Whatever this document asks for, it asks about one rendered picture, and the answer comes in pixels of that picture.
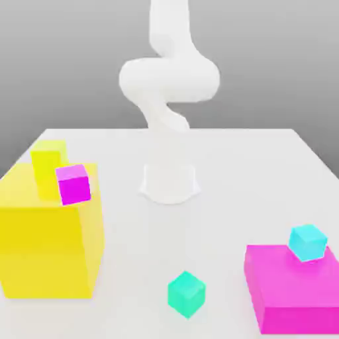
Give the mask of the small magenta cube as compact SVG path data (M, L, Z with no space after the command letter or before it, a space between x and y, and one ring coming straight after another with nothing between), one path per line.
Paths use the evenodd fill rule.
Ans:
M56 168L56 177L63 205L91 199L89 176L83 164Z

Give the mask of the large magenta box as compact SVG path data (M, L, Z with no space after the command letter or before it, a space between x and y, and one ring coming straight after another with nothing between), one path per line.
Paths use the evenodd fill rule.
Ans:
M339 261L300 262L286 245L249 245L244 273L261 334L339 334Z

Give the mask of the large yellow box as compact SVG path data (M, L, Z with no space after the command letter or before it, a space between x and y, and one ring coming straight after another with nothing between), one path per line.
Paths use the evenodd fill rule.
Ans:
M90 299L105 237L96 164L86 164L91 199L63 206L41 199L30 163L0 179L0 284L10 299Z

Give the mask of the small yellow cube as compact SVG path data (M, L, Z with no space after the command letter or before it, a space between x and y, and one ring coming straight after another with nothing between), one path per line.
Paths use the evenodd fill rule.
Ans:
M65 140L37 140L30 149L38 195L42 200L60 201L56 168L69 165Z

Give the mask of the small green cube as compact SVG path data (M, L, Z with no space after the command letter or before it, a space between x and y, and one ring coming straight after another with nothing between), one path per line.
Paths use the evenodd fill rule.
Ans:
M185 318L191 318L205 299L206 284L188 271L168 284L168 305Z

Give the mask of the small cyan cube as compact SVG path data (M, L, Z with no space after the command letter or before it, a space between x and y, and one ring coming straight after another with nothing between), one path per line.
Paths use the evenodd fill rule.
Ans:
M313 224L291 229L288 247L300 262L319 260L324 257L328 237Z

